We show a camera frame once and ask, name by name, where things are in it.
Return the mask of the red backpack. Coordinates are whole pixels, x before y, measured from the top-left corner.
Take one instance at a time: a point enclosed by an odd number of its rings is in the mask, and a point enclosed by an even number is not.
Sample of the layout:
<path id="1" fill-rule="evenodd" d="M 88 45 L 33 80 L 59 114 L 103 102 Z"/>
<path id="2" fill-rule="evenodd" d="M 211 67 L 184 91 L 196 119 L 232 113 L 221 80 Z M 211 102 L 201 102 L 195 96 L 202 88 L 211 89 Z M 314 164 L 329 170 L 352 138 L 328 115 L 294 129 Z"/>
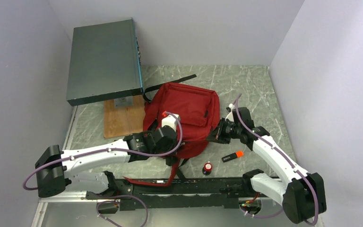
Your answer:
<path id="1" fill-rule="evenodd" d="M 176 176 L 180 180 L 185 180 L 180 167 L 190 158 L 200 155 L 209 144 L 207 137 L 220 121 L 219 97 L 214 90 L 184 84 L 184 81 L 195 77 L 196 75 L 192 74 L 144 90 L 143 129 L 147 131 L 160 127 L 165 111 L 178 114 L 183 130 L 182 143 L 175 153 L 165 157 L 166 164 L 172 168 L 166 183 L 149 183 L 128 179 L 130 183 L 167 187 L 171 185 Z"/>

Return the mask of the orange highlighter marker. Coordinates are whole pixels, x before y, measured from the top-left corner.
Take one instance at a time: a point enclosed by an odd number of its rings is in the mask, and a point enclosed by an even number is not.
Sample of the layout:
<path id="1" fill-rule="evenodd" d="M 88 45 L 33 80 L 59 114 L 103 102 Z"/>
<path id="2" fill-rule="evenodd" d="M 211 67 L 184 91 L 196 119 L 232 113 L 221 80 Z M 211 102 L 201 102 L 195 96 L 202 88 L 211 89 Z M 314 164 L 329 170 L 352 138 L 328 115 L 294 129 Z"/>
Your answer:
<path id="1" fill-rule="evenodd" d="M 234 152 L 232 154 L 222 157 L 221 160 L 223 163 L 225 163 L 225 162 L 240 158 L 243 155 L 244 155 L 244 152 L 242 150 L 240 150 L 240 151 L 237 151 L 237 152 Z"/>

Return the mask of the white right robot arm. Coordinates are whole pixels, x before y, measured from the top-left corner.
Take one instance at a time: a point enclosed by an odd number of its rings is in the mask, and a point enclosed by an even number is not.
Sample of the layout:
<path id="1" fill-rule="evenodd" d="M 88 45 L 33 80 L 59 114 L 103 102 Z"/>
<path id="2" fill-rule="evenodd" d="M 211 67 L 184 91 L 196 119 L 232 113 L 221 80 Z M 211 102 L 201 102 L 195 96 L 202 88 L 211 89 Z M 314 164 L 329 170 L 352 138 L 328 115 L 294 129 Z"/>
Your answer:
<path id="1" fill-rule="evenodd" d="M 207 140 L 228 144 L 239 139 L 259 155 L 276 173 L 274 179 L 260 169 L 243 174 L 242 192 L 253 196 L 257 192 L 279 204 L 287 218 L 295 224 L 315 225 L 319 214 L 327 210 L 323 178 L 309 173 L 293 161 L 262 126 L 256 127 L 246 107 L 227 107 L 228 115 L 219 121 Z"/>

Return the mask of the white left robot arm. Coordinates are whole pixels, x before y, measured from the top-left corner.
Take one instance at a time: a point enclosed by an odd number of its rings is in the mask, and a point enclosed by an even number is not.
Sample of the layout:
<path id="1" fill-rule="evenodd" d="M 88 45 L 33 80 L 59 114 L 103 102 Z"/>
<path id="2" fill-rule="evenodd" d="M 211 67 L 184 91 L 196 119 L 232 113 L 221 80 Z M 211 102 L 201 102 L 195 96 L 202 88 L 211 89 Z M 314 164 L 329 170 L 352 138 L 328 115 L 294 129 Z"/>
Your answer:
<path id="1" fill-rule="evenodd" d="M 178 149 L 182 136 L 164 126 L 91 148 L 60 150 L 58 145 L 49 146 L 35 163 L 38 196 L 48 198 L 69 190 L 112 198 L 118 188 L 113 173 L 94 174 L 90 169 L 169 155 Z"/>

